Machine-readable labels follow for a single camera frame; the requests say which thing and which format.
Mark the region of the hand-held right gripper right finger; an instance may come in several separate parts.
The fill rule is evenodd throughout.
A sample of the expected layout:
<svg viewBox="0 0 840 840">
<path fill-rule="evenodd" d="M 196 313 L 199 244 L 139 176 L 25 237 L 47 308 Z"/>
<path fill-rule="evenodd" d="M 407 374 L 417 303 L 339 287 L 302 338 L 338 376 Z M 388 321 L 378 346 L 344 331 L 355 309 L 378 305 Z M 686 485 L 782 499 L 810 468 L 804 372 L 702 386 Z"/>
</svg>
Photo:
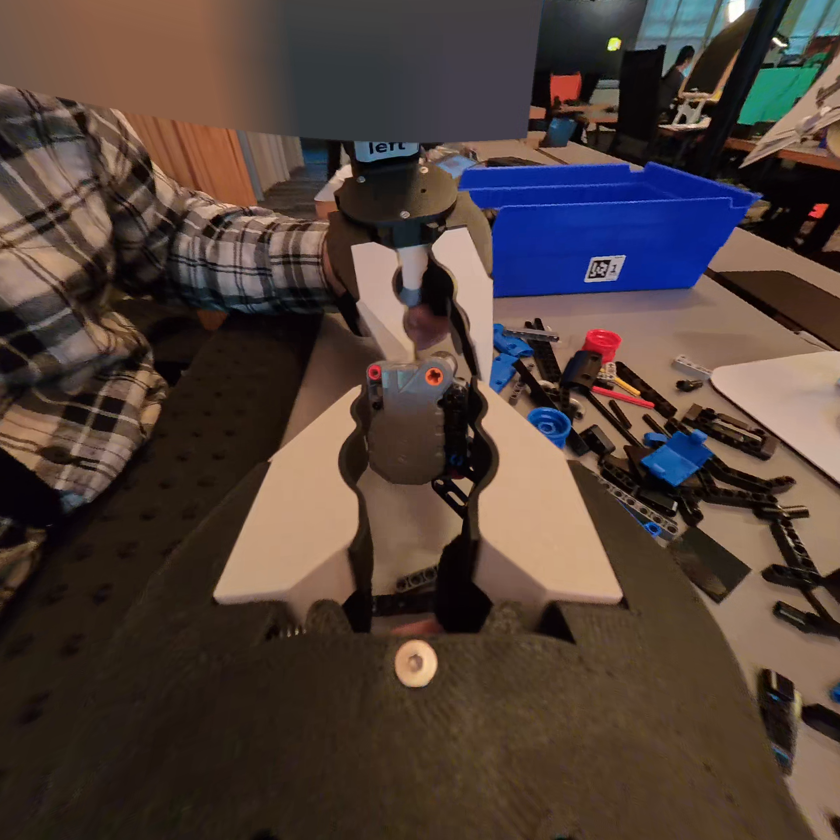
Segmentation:
<svg viewBox="0 0 840 840">
<path fill-rule="evenodd" d="M 623 591 L 564 452 L 483 381 L 467 402 L 472 487 L 437 567 L 436 618 L 477 634 L 511 606 L 526 633 L 570 634 L 565 604 L 616 606 Z"/>
</svg>

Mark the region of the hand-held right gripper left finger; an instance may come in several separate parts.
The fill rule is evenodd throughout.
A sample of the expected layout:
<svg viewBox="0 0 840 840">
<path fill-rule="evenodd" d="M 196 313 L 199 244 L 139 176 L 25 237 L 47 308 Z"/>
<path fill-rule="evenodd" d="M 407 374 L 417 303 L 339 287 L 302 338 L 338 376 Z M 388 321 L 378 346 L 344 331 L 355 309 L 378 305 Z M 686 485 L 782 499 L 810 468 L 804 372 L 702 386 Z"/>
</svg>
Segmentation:
<svg viewBox="0 0 840 840">
<path fill-rule="evenodd" d="M 351 388 L 270 459 L 217 581 L 220 605 L 282 602 L 302 623 L 321 600 L 361 603 L 370 621 L 371 529 L 358 482 L 368 463 Z"/>
</svg>

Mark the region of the grey toy motor assembly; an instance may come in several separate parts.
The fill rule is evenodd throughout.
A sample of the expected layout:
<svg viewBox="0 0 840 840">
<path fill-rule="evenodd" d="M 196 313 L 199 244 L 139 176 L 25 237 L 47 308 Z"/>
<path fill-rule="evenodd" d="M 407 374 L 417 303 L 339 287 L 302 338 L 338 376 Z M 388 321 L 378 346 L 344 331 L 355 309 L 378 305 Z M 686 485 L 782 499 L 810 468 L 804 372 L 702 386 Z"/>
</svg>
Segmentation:
<svg viewBox="0 0 840 840">
<path fill-rule="evenodd" d="M 462 520 L 476 523 L 479 495 L 498 468 L 480 378 L 460 376 L 454 355 L 442 351 L 369 364 L 364 393 L 369 467 L 396 486 L 429 485 Z"/>
</svg>

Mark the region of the instruction booklet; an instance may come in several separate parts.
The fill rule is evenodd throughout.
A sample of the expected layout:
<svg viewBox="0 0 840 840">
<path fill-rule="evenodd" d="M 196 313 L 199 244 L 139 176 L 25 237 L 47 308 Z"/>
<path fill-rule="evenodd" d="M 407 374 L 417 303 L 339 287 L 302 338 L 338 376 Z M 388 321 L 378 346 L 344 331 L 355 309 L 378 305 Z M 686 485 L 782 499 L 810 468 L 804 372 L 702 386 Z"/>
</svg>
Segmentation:
<svg viewBox="0 0 840 840">
<path fill-rule="evenodd" d="M 757 142 L 741 168 L 788 149 L 838 121 L 839 56 L 835 56 L 806 94 Z"/>
</svg>

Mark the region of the grey desk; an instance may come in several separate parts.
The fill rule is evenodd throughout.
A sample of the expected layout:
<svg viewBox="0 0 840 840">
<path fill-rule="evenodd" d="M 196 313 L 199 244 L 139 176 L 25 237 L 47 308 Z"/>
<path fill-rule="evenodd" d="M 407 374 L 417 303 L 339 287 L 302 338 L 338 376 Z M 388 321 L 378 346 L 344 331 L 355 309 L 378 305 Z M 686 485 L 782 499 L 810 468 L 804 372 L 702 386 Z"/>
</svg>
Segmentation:
<svg viewBox="0 0 840 840">
<path fill-rule="evenodd" d="M 581 346 L 588 329 L 618 333 L 623 339 L 619 358 L 665 394 L 678 407 L 679 416 L 690 404 L 699 403 L 743 418 L 739 409 L 707 385 L 695 396 L 675 394 L 678 374 L 670 363 L 677 356 L 715 368 L 815 351 L 707 276 L 684 290 L 504 298 L 496 307 L 499 322 L 519 326 L 536 316 L 556 330 L 563 344 L 559 350 L 562 364 L 571 350 Z M 339 317 L 328 316 L 280 445 L 285 446 L 346 393 L 370 357 L 366 345 L 349 334 Z M 789 497 L 811 513 L 796 527 L 819 569 L 833 572 L 838 567 L 838 487 L 787 447 L 763 464 L 723 446 L 716 449 L 731 466 L 796 479 Z M 838 682 L 838 642 L 798 633 L 771 615 L 777 601 L 802 610 L 810 605 L 761 577 L 764 567 L 781 558 L 766 525 L 746 511 L 720 506 L 703 509 L 703 531 L 752 569 L 720 604 L 698 593 L 728 640 L 750 691 L 755 691 L 760 669 L 773 669 L 794 682 L 805 705 L 817 703 L 837 710 L 827 691 Z"/>
</svg>

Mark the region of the person's left hand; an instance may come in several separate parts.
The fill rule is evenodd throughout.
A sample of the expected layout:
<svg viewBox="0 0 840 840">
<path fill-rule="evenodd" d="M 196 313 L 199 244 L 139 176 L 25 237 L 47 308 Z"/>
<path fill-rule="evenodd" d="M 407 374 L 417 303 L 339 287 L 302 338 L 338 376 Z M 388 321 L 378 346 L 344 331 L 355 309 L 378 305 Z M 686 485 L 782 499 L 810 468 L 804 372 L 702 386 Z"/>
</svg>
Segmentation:
<svg viewBox="0 0 840 840">
<path fill-rule="evenodd" d="M 438 316 L 427 304 L 420 303 L 406 310 L 404 330 L 420 352 L 443 342 L 449 336 L 450 324 L 446 316 Z"/>
</svg>

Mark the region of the blue toy wheel rim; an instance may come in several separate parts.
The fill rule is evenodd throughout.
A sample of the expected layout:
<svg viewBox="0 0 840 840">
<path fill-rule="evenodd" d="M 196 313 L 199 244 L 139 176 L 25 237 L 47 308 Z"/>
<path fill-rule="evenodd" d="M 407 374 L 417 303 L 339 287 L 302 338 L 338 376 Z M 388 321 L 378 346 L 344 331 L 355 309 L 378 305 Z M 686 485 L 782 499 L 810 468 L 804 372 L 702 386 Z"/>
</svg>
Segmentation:
<svg viewBox="0 0 840 840">
<path fill-rule="evenodd" d="M 554 407 L 535 407 L 527 414 L 527 421 L 554 446 L 564 449 L 573 431 L 572 421 Z"/>
</svg>

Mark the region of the dark perforated floor mat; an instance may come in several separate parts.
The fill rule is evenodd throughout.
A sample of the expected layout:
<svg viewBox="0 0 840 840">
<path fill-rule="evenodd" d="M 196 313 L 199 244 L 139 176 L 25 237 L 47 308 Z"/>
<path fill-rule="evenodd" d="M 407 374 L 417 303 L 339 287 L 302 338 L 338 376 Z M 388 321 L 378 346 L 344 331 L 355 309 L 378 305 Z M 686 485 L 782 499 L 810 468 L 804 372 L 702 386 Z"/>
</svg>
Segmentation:
<svg viewBox="0 0 840 840">
<path fill-rule="evenodd" d="M 151 576 L 285 432 L 320 316 L 235 316 L 205 338 L 150 441 L 51 535 L 2 612 L 2 838 L 22 838 L 79 709 Z"/>
</svg>

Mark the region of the blue plastic bin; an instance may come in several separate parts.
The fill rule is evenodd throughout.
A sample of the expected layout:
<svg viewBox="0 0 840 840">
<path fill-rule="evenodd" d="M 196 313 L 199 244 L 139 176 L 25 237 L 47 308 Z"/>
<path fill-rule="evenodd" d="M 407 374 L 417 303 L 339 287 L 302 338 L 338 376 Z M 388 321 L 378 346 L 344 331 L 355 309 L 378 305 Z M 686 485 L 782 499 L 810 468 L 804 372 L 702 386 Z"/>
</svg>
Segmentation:
<svg viewBox="0 0 840 840">
<path fill-rule="evenodd" d="M 692 288 L 760 195 L 657 163 L 475 166 L 495 298 Z"/>
</svg>

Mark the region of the blue toy panel piece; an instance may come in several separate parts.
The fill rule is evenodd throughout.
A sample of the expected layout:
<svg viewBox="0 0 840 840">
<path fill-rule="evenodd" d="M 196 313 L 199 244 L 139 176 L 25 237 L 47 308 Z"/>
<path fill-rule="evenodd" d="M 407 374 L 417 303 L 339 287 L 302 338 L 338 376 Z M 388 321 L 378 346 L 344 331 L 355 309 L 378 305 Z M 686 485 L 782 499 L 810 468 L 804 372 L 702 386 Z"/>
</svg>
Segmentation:
<svg viewBox="0 0 840 840">
<path fill-rule="evenodd" d="M 713 452 L 706 446 L 707 435 L 698 429 L 689 433 L 675 431 L 643 457 L 641 465 L 647 473 L 671 487 L 679 487 L 704 468 Z"/>
</svg>

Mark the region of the red toy axle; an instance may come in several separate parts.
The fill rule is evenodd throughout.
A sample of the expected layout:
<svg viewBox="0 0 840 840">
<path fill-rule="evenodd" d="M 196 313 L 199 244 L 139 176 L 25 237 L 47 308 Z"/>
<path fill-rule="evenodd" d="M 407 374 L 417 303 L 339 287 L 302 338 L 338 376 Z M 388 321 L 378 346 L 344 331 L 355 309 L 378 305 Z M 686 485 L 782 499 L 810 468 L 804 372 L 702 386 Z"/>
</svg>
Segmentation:
<svg viewBox="0 0 840 840">
<path fill-rule="evenodd" d="M 604 389 L 604 388 L 601 388 L 600 386 L 592 387 L 591 393 L 594 394 L 594 395 L 603 396 L 603 397 L 607 398 L 608 400 L 614 400 L 614 401 L 621 402 L 621 403 L 627 403 L 627 404 L 643 407 L 643 408 L 646 408 L 646 409 L 649 409 L 649 410 L 652 410 L 652 409 L 655 408 L 655 405 L 652 402 L 646 401 L 645 399 L 642 399 L 640 396 L 627 394 L 627 393 L 623 393 L 623 392 L 610 391 L 609 389 Z"/>
</svg>

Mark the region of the pile of toy brick pieces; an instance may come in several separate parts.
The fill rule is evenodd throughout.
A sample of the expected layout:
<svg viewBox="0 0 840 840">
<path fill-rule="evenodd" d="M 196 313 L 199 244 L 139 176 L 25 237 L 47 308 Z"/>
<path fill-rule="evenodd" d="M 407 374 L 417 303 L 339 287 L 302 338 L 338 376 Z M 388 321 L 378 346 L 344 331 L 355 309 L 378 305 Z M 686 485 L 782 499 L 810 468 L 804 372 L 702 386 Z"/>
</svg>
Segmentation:
<svg viewBox="0 0 840 840">
<path fill-rule="evenodd" d="M 526 391 L 538 379 L 539 394 L 535 405 L 546 400 L 546 407 L 561 410 L 570 420 L 575 416 L 574 400 L 590 402 L 594 419 L 615 430 L 624 449 L 617 451 L 608 433 L 594 425 L 572 431 L 570 452 L 597 458 L 596 474 L 599 501 L 606 494 L 622 505 L 626 514 L 617 517 L 624 524 L 630 516 L 644 519 L 644 525 L 659 529 L 667 542 L 657 541 L 620 552 L 626 560 L 632 583 L 639 583 L 640 595 L 632 598 L 631 607 L 652 604 L 650 612 L 662 629 L 655 629 L 654 642 L 663 645 L 676 639 L 677 632 L 688 638 L 678 644 L 677 665 L 667 665 L 667 676 L 692 677 L 699 688 L 689 688 L 692 705 L 711 712 L 712 701 L 720 690 L 713 688 L 719 677 L 717 662 L 729 658 L 728 646 L 718 639 L 718 630 L 706 628 L 701 615 L 705 609 L 698 593 L 720 604 L 751 574 L 751 566 L 741 562 L 719 542 L 703 531 L 704 507 L 720 506 L 746 511 L 763 522 L 780 553 L 778 562 L 761 570 L 761 577 L 773 586 L 797 594 L 810 609 L 802 610 L 787 602 L 773 604 L 771 615 L 803 635 L 824 637 L 838 642 L 838 567 L 822 572 L 803 543 L 797 524 L 811 516 L 808 507 L 794 505 L 789 497 L 797 481 L 788 475 L 767 476 L 754 469 L 740 469 L 719 456 L 716 446 L 732 453 L 770 461 L 781 443 L 767 429 L 753 420 L 725 414 L 709 406 L 693 403 L 678 416 L 671 401 L 641 379 L 622 360 L 602 364 L 598 353 L 581 351 L 581 361 L 567 363 L 561 372 L 553 346 L 557 337 L 543 328 L 540 319 L 526 321 L 521 329 L 511 324 L 494 325 L 493 344 L 497 354 L 505 354 L 508 370 L 501 375 L 507 383 L 513 376 L 513 360 L 524 359 L 527 382 L 518 388 Z M 591 393 L 600 386 L 610 391 L 640 396 L 655 405 L 654 409 L 608 400 Z M 706 446 L 713 452 L 704 468 L 683 485 L 672 487 L 652 477 L 641 459 L 658 446 L 658 440 L 675 431 L 689 433 L 698 429 L 707 435 Z M 768 732 L 770 749 L 784 773 L 793 768 L 796 734 L 804 725 L 826 738 L 838 741 L 838 709 L 820 703 L 805 705 L 793 681 L 771 668 L 761 668 L 756 675 L 759 714 Z"/>
</svg>

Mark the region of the person's plaid shirt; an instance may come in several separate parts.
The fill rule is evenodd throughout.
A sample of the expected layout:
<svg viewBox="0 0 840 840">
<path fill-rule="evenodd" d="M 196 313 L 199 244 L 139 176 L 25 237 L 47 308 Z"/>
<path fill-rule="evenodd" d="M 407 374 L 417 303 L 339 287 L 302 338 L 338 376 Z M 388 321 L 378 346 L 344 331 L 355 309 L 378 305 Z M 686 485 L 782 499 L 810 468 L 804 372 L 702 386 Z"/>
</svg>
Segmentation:
<svg viewBox="0 0 840 840">
<path fill-rule="evenodd" d="M 48 531 L 146 442 L 167 384 L 114 311 L 101 138 L 80 104 L 2 86 L 2 611 Z"/>
</svg>

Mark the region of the black metal pole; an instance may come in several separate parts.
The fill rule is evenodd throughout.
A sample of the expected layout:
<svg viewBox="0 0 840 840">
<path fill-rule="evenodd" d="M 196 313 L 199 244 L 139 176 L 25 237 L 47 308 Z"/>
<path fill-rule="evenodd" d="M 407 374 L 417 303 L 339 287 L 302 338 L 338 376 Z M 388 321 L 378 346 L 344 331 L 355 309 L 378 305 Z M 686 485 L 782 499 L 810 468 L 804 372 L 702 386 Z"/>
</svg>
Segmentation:
<svg viewBox="0 0 840 840">
<path fill-rule="evenodd" d="M 743 104 L 790 5 L 790 1 L 755 2 L 729 21 L 710 42 L 710 47 L 724 49 L 728 61 L 720 78 L 720 97 L 710 122 L 688 160 L 689 173 L 711 178 L 717 172 L 725 143 L 739 120 Z"/>
</svg>

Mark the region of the green panel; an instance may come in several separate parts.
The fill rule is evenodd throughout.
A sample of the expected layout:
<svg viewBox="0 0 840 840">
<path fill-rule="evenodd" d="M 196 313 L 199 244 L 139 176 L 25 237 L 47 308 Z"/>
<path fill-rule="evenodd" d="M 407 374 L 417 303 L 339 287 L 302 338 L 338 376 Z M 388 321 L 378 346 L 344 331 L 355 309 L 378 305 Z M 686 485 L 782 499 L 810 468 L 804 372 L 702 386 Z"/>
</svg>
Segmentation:
<svg viewBox="0 0 840 840">
<path fill-rule="evenodd" d="M 762 68 L 742 105 L 737 124 L 776 123 L 808 92 L 818 72 L 817 66 Z"/>
</svg>

